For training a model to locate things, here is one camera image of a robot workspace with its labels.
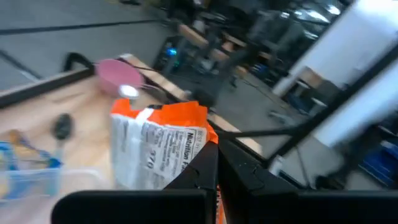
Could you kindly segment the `wooden workbench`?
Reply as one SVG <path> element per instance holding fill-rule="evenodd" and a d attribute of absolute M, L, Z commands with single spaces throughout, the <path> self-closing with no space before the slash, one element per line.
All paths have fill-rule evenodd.
<path fill-rule="evenodd" d="M 198 32 L 194 31 L 187 25 L 180 24 L 178 27 L 178 32 L 193 45 L 196 45 L 198 47 L 204 47 L 208 44 L 208 41 L 204 37 L 202 37 Z M 222 45 L 221 49 L 227 51 L 227 53 L 229 54 L 233 51 L 233 45 L 237 45 L 240 47 L 246 46 L 246 43 L 238 40 L 237 38 L 227 33 L 224 33 L 224 36 L 226 37 L 226 43 Z M 210 55 L 217 61 L 229 58 L 228 54 L 222 52 L 219 49 L 212 50 Z M 242 66 L 237 66 L 236 71 L 241 78 L 248 74 L 248 71 Z"/>

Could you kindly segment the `orange chicken ramen packet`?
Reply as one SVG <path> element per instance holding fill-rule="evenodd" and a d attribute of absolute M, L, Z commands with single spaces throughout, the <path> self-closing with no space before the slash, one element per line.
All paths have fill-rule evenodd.
<path fill-rule="evenodd" d="M 163 190 L 218 136 L 196 101 L 111 109 L 111 160 L 115 181 L 126 190 Z"/>

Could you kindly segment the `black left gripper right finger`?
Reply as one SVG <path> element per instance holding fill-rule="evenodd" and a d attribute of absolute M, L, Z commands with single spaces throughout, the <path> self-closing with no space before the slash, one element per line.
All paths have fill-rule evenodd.
<path fill-rule="evenodd" d="M 305 190 L 271 174 L 242 144 L 219 142 L 228 224 L 398 224 L 398 191 Z"/>

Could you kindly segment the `black arched bracket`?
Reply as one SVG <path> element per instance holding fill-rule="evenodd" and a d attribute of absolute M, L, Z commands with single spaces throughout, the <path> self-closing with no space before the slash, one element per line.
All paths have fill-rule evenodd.
<path fill-rule="evenodd" d="M 65 56 L 62 65 L 62 71 L 63 72 L 71 71 L 74 64 L 80 64 L 89 70 L 93 70 L 95 68 L 94 63 L 89 61 L 84 55 L 76 52 L 69 52 Z"/>

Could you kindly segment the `small white-capped bottle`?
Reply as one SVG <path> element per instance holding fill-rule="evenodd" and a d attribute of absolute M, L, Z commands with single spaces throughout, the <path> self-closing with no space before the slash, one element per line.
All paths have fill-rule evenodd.
<path fill-rule="evenodd" d="M 131 85 L 120 85 L 118 93 L 120 97 L 127 98 L 129 100 L 135 100 L 139 97 L 139 91 Z"/>

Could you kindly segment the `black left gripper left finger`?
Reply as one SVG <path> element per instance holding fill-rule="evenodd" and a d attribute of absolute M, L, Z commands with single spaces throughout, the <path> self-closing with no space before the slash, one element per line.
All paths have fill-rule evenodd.
<path fill-rule="evenodd" d="M 84 190 L 60 199 L 51 224 L 215 224 L 218 146 L 209 142 L 163 190 Z"/>

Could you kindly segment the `blue soy sauce ramen packet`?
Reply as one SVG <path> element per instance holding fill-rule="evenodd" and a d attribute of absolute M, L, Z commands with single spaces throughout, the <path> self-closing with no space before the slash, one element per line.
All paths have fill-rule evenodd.
<path fill-rule="evenodd" d="M 55 151 L 48 152 L 33 146 L 16 129 L 7 136 L 8 140 L 0 141 L 0 202 L 56 195 L 63 166 L 63 142 L 57 141 Z"/>

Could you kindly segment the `black aluminium table frame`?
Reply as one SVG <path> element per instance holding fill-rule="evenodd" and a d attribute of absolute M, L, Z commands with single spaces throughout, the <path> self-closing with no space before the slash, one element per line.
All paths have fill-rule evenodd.
<path fill-rule="evenodd" d="M 369 67 L 361 78 L 337 95 L 327 109 L 293 128 L 292 137 L 276 153 L 280 156 L 288 154 L 397 60 L 398 42 Z M 78 144 L 90 134 L 104 141 L 111 102 L 112 98 L 100 90 L 100 82 L 92 65 L 83 70 L 63 72 L 48 80 L 3 91 L 0 93 L 0 138 L 11 129 L 39 136 L 50 129 L 50 123 L 60 113 L 78 114 L 79 111 L 84 111 L 84 115 L 75 116 L 79 134 L 72 141 Z"/>

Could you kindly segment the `clear plastic container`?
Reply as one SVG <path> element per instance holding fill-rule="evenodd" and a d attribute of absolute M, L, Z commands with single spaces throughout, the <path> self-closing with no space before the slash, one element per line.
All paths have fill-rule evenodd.
<path fill-rule="evenodd" d="M 120 97 L 117 89 L 117 100 L 125 100 L 132 109 L 144 108 L 150 105 L 167 105 L 176 103 L 177 100 L 159 86 L 143 84 L 142 86 L 133 86 L 139 91 L 139 97 L 135 100 Z"/>
<path fill-rule="evenodd" d="M 94 169 L 0 172 L 0 224 L 51 224 L 52 209 L 62 197 L 108 186 Z"/>

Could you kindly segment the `white metal bracket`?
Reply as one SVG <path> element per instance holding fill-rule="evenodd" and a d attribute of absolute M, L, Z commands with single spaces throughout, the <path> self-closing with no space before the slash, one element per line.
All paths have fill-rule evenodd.
<path fill-rule="evenodd" d="M 282 156 L 276 156 L 270 163 L 268 171 L 275 175 L 278 176 L 280 171 L 282 170 L 282 166 L 284 163 L 284 158 Z"/>

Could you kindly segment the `black computer tower blue lights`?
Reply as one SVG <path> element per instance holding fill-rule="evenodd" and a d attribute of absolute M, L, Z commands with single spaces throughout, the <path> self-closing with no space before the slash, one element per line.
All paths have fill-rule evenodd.
<path fill-rule="evenodd" d="M 153 64 L 153 68 L 155 70 L 163 70 L 169 59 L 177 54 L 177 46 L 180 42 L 180 39 L 181 37 L 179 35 L 170 36 L 165 39 Z"/>

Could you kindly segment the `pink plastic bowl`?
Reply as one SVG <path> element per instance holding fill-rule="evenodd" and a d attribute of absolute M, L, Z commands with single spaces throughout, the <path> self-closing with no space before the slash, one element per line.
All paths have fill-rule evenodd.
<path fill-rule="evenodd" d="M 95 64 L 95 73 L 100 88 L 109 96 L 116 98 L 119 85 L 142 86 L 144 78 L 139 71 L 127 62 L 104 59 Z"/>

